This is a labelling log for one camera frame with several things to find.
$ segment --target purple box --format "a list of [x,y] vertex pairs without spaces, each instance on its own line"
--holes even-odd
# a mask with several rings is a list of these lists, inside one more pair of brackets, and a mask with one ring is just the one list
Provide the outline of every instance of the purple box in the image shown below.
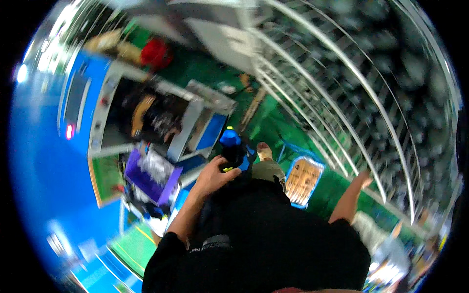
[[156,202],[158,206],[167,203],[171,192],[176,184],[178,184],[182,168],[174,167],[174,170],[169,175],[165,185],[160,185],[151,178],[150,174],[142,172],[138,165],[140,158],[140,151],[138,149],[134,149],[127,160],[124,175],[138,188],[145,192],[145,194],[147,194],[154,202]]

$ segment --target black shirt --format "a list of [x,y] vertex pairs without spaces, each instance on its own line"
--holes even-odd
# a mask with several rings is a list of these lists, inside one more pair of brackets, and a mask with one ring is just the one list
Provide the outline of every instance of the black shirt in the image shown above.
[[329,224],[294,208],[280,185],[266,180],[223,187],[199,224],[189,250],[174,233],[161,239],[143,293],[362,290],[370,266],[346,220]]

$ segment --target sandal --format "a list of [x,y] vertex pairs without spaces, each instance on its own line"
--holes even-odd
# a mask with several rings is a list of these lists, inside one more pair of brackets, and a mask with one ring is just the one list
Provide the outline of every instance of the sandal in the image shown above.
[[265,142],[260,142],[257,144],[257,155],[259,156],[259,159],[262,161],[266,161],[266,159],[272,159],[272,150],[270,149],[269,145],[266,144]]

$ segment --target blue cap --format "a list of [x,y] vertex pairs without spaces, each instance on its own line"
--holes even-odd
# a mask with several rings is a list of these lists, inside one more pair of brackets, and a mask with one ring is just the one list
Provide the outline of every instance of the blue cap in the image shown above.
[[241,144],[241,138],[239,135],[236,133],[236,131],[232,129],[227,129],[223,132],[223,135],[220,138],[220,143],[223,146],[230,147],[234,145],[240,145]]

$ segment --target khaki shorts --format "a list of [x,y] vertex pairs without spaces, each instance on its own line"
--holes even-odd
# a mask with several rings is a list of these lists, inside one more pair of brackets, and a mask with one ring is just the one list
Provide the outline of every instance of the khaki shorts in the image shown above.
[[279,179],[283,192],[285,192],[285,173],[277,162],[268,160],[252,165],[253,179],[264,179],[275,183],[274,176]]

